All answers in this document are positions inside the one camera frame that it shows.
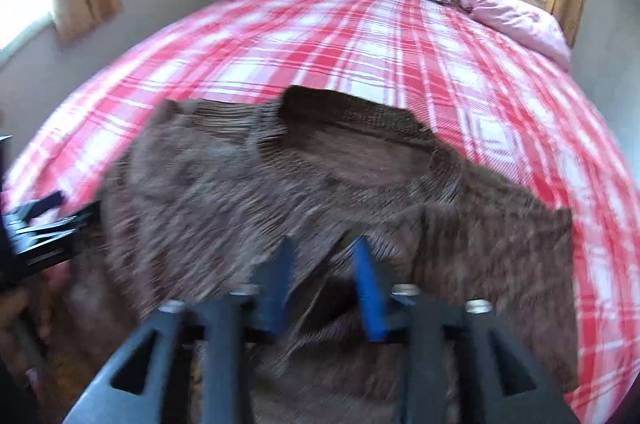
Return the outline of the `person's left hand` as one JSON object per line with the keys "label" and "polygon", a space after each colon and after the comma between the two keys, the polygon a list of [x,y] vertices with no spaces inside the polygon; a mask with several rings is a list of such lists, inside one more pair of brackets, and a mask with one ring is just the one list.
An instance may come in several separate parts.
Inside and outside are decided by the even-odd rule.
{"label": "person's left hand", "polygon": [[37,357],[49,350],[53,315],[70,278],[70,262],[49,267],[1,293],[1,331]]}

